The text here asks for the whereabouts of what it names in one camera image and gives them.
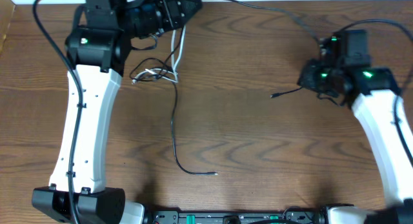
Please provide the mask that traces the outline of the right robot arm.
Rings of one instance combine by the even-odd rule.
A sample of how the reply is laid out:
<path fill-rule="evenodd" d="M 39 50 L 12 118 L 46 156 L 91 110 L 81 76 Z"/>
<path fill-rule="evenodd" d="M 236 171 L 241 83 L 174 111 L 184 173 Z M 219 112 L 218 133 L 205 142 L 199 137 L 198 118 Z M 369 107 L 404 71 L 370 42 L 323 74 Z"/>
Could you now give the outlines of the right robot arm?
<path fill-rule="evenodd" d="M 327 205 L 315 223 L 412 223 L 412 131 L 392 72 L 371 65 L 367 32 L 341 30 L 323 40 L 297 83 L 321 99 L 344 97 L 371 146 L 386 204 L 379 211 Z"/>

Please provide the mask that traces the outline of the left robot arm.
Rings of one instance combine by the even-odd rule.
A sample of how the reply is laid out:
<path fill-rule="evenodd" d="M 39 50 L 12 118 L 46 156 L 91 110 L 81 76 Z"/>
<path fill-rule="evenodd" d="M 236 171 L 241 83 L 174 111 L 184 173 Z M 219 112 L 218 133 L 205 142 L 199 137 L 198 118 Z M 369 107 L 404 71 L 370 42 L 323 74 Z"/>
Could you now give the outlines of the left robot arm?
<path fill-rule="evenodd" d="M 32 205 L 61 223 L 150 223 L 145 207 L 106 185 L 110 116 L 131 40 L 183 28 L 201 0 L 85 0 L 59 56 L 68 69 L 68 107 L 59 157 Z"/>

